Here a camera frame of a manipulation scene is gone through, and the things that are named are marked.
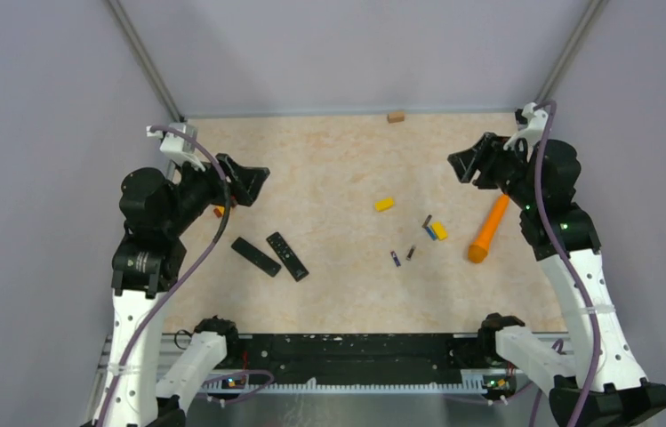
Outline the black remote control with buttons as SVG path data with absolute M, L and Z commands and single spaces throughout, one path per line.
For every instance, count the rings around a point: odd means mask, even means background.
M 309 275 L 308 269 L 279 232 L 269 235 L 266 241 L 296 282 Z

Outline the dark battery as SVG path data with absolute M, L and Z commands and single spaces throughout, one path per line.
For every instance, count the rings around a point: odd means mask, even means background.
M 414 252 L 415 252 L 415 249 L 416 249 L 416 245 L 413 245 L 413 246 L 410 247 L 410 249 L 409 249 L 409 251 L 408 251 L 408 253 L 407 253 L 407 255 L 406 255 L 406 259 L 407 259 L 408 261 L 411 261 L 411 260 L 412 260 L 412 258 L 413 258 L 413 254 L 414 254 Z

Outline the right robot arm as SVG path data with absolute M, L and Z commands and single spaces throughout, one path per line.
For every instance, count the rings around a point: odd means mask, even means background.
M 637 426 L 666 409 L 666 385 L 650 381 L 634 357 L 608 292 L 600 239 L 574 201 L 576 149 L 559 140 L 506 149 L 503 137 L 486 133 L 447 160 L 460 182 L 498 189 L 518 205 L 522 234 L 553 286 L 573 349 L 565 357 L 517 318 L 494 313 L 480 329 L 479 359 L 520 368 L 560 426 Z

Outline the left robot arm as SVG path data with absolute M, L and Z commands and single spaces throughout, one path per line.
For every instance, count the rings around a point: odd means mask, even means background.
M 181 271 L 181 235 L 212 205 L 252 205 L 270 176 L 267 167 L 242 166 L 227 154 L 215 165 L 178 170 L 179 182 L 143 167 L 121 183 L 124 235 L 111 262 L 114 327 L 90 426 L 182 426 L 207 376 L 245 362 L 236 324 L 205 318 L 165 376 L 157 376 L 167 303 L 196 270 Z

